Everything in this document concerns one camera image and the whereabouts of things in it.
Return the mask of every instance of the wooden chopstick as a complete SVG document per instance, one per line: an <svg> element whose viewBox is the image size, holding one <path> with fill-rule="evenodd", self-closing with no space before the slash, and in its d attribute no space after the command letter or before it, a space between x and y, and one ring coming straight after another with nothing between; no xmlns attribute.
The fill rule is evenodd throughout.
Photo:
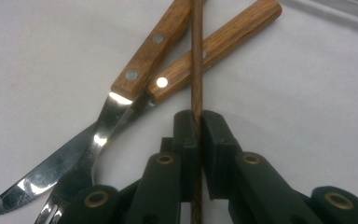
<svg viewBox="0 0 358 224"><path fill-rule="evenodd" d="M202 0L192 0L191 26L191 111L193 113L197 137L201 137L202 116ZM196 180L196 191L191 204L191 223L202 222L202 178L199 151L199 169Z"/></svg>

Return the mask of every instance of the knife handle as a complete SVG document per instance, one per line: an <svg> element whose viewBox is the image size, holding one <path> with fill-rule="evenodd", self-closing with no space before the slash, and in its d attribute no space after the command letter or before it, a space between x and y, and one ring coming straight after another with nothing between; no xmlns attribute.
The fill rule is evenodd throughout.
<svg viewBox="0 0 358 224"><path fill-rule="evenodd" d="M111 87L111 91L133 100L185 31L190 19L190 0L174 0L156 27L137 50Z"/></svg>
<svg viewBox="0 0 358 224"><path fill-rule="evenodd" d="M258 0L207 37L203 42L204 71L276 20L281 13L282 7L275 0ZM185 86L190 81L190 74L189 51L154 77L147 86L147 92L156 103L159 103Z"/></svg>

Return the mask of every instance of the white countertop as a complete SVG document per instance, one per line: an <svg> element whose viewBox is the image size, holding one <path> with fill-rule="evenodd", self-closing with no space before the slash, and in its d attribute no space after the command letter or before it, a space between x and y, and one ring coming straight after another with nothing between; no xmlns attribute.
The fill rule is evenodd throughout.
<svg viewBox="0 0 358 224"><path fill-rule="evenodd" d="M204 35L251 3L208 0ZM310 195L331 185L358 196L358 16L316 1L281 3L279 19L206 73L204 108L223 115L241 147L267 158L293 189ZM97 119L170 4L0 1L0 194ZM189 49L189 35L165 65ZM134 123L101 154L97 183L123 189L140 178L161 137L172 136L173 115L189 108L185 88ZM204 195L204 223L230 223L227 201ZM33 223L47 198L0 223Z"/></svg>

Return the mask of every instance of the metal ring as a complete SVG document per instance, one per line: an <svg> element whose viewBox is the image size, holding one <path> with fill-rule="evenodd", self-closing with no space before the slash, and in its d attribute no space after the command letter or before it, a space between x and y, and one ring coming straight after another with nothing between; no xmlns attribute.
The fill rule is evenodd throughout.
<svg viewBox="0 0 358 224"><path fill-rule="evenodd" d="M342 194L327 192L324 198L337 208L350 210L354 207L353 202Z"/></svg>
<svg viewBox="0 0 358 224"><path fill-rule="evenodd" d="M157 157L157 161L158 163L161 164L170 164L173 163L173 157L172 156L168 156L168 155L161 155L159 157Z"/></svg>
<svg viewBox="0 0 358 224"><path fill-rule="evenodd" d="M96 208L104 205L109 199L109 194L104 190L97 190L87 195L84 204L90 208Z"/></svg>
<svg viewBox="0 0 358 224"><path fill-rule="evenodd" d="M260 158L255 155L244 155L242 157L243 161L252 165L256 165L261 162Z"/></svg>

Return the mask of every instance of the metal blade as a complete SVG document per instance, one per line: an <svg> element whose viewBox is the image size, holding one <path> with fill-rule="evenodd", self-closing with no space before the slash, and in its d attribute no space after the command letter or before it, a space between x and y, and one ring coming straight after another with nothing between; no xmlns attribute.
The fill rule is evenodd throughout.
<svg viewBox="0 0 358 224"><path fill-rule="evenodd" d="M51 189L84 153L95 123L47 157L0 195L0 215L15 210Z"/></svg>

